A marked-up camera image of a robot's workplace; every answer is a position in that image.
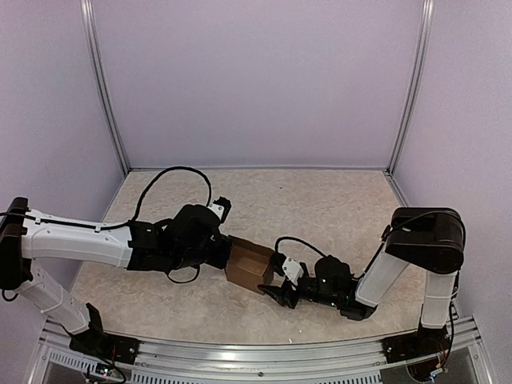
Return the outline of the brown cardboard box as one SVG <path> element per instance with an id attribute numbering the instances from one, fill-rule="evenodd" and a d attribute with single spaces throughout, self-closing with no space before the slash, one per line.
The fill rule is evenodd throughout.
<path id="1" fill-rule="evenodd" d="M 271 257 L 274 251 L 243 238 L 231 236 L 230 258 L 225 268 L 226 280 L 256 294 L 264 295 L 260 286 L 269 286 L 274 280 Z"/>

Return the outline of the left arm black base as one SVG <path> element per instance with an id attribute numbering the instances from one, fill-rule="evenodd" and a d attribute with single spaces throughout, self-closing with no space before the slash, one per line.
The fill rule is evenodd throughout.
<path id="1" fill-rule="evenodd" d="M 86 308 L 90 316 L 88 327 L 70 336 L 70 348 L 96 358 L 133 365 L 141 342 L 136 338 L 105 332 L 99 311 L 89 303 Z"/>

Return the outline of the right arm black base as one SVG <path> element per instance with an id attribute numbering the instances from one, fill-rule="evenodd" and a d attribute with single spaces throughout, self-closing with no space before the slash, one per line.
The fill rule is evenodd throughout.
<path id="1" fill-rule="evenodd" d="M 403 362 L 422 358 L 438 352 L 448 351 L 451 340 L 444 326 L 440 329 L 429 329 L 418 325 L 410 333 L 390 336 L 382 340 L 382 348 L 387 363 Z"/>

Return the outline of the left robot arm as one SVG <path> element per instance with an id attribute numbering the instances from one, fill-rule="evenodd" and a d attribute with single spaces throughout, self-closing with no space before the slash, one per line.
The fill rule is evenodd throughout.
<path id="1" fill-rule="evenodd" d="M 220 197 L 206 205 L 187 204 L 156 223 L 131 219 L 107 225 L 68 221 L 28 207 L 17 197 L 1 214 L 1 289 L 32 301 L 97 356 L 112 347 L 99 312 L 73 298 L 44 271 L 42 258 L 96 262 L 131 271 L 169 274 L 207 264 L 226 267 L 231 240 L 220 226 L 231 209 Z"/>

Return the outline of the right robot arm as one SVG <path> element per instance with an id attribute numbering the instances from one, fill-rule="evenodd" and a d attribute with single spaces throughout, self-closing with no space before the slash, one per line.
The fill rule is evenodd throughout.
<path id="1" fill-rule="evenodd" d="M 309 274 L 306 264 L 275 251 L 270 264 L 283 278 L 280 286 L 258 289 L 280 306 L 293 309 L 307 300 L 335 308 L 354 321 L 369 318 L 405 269 L 426 272 L 418 330 L 409 338 L 418 355 L 430 352 L 446 336 L 450 303 L 464 261 L 466 227 L 451 208 L 401 207 L 382 233 L 380 245 L 360 276 L 333 255 L 322 254 Z"/>

